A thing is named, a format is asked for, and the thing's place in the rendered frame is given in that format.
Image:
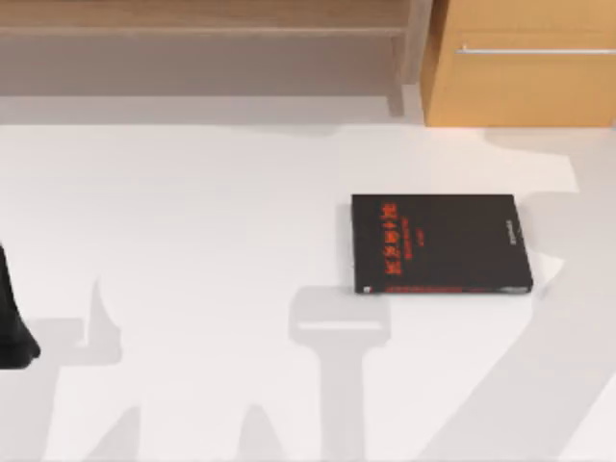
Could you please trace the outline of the black book with red lettering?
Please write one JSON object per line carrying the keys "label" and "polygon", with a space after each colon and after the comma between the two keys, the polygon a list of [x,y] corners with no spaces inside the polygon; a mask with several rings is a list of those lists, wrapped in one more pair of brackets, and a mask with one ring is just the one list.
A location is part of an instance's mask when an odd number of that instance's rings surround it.
{"label": "black book with red lettering", "polygon": [[534,285],[511,194],[355,194],[354,290],[529,293]]}

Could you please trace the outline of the open wooden shelf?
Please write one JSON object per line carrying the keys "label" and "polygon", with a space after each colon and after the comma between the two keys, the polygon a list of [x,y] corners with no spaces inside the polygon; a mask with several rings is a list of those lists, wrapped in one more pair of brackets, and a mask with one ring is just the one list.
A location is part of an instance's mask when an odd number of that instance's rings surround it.
{"label": "open wooden shelf", "polygon": [[403,111],[433,0],[0,0],[0,95],[378,96]]}

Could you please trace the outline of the light wooden cupboard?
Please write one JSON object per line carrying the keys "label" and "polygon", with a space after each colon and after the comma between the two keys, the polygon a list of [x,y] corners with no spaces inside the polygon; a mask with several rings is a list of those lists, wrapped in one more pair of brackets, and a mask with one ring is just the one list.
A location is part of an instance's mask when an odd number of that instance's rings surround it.
{"label": "light wooden cupboard", "polygon": [[528,81],[452,55],[461,33],[616,35],[616,0],[433,0],[420,89],[430,127],[607,127],[616,124],[616,73],[582,85]]}

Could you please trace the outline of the wooden drawer front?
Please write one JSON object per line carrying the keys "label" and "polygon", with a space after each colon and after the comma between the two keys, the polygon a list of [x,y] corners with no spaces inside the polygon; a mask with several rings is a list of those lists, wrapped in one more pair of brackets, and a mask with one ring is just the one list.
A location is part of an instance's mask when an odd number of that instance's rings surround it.
{"label": "wooden drawer front", "polygon": [[610,80],[616,73],[616,56],[485,56],[460,55],[455,51],[466,44],[470,48],[530,49],[616,49],[616,35],[602,32],[475,32],[456,38],[452,55],[464,63],[492,68],[524,80],[582,85]]}

